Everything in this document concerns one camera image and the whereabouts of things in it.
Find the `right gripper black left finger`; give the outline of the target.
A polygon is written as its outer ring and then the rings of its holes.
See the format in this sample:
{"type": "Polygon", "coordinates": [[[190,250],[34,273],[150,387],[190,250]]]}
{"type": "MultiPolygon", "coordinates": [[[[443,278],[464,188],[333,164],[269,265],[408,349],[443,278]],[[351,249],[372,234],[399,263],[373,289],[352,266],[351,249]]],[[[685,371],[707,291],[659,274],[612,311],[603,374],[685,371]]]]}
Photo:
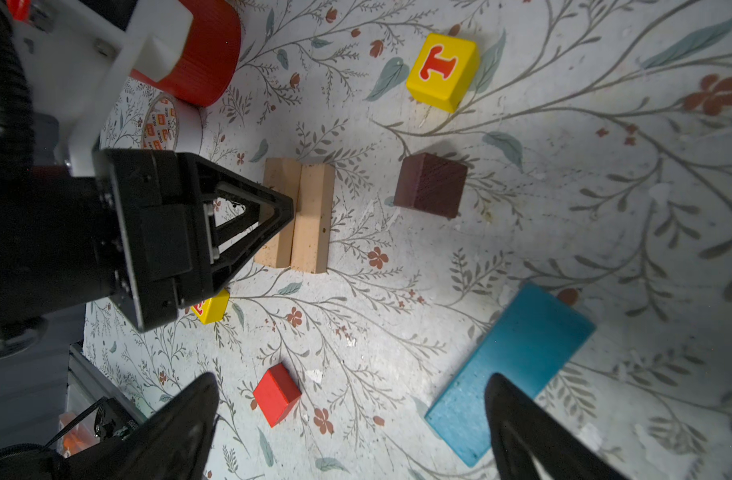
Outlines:
{"type": "Polygon", "coordinates": [[[204,373],[128,437],[71,458],[73,479],[201,479],[217,426],[219,389],[204,373]]]}

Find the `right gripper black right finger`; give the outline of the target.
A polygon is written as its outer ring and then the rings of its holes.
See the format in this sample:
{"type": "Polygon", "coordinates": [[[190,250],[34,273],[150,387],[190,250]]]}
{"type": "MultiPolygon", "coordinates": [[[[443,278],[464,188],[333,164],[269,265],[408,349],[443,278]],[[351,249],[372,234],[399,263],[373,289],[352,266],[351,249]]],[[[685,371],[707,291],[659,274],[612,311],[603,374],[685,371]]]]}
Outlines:
{"type": "Polygon", "coordinates": [[[504,375],[496,373],[488,381],[485,405],[502,479],[538,479],[536,463],[553,479],[624,477],[504,375]]]}

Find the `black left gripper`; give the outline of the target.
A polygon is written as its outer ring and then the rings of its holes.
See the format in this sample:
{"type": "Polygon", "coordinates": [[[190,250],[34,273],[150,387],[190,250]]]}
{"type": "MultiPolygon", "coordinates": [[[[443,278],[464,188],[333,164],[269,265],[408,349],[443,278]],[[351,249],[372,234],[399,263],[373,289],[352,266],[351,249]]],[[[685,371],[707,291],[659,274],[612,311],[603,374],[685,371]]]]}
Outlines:
{"type": "Polygon", "coordinates": [[[125,265],[111,299],[139,332],[214,297],[295,216],[294,201],[197,154],[95,152],[125,265]]]}

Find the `teal wooden plank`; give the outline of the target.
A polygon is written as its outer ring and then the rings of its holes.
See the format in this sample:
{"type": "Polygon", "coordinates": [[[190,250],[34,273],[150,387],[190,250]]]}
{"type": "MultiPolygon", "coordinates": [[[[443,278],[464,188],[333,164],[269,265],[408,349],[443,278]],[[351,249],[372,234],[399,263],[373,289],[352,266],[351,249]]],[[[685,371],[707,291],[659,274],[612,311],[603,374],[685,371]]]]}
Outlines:
{"type": "Polygon", "coordinates": [[[523,286],[436,398],[425,419],[474,467],[491,449],[484,392],[502,374],[535,399],[595,332],[596,325],[541,287],[523,286]]]}

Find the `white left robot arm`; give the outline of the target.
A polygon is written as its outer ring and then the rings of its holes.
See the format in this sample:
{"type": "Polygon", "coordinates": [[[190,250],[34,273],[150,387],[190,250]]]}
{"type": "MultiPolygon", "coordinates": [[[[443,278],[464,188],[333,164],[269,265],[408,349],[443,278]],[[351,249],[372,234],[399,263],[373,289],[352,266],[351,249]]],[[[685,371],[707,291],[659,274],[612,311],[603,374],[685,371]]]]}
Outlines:
{"type": "Polygon", "coordinates": [[[140,332],[172,322],[293,220],[197,151],[99,145],[131,76],[212,105],[241,36],[225,1],[0,1],[0,359],[104,297],[140,332]]]}

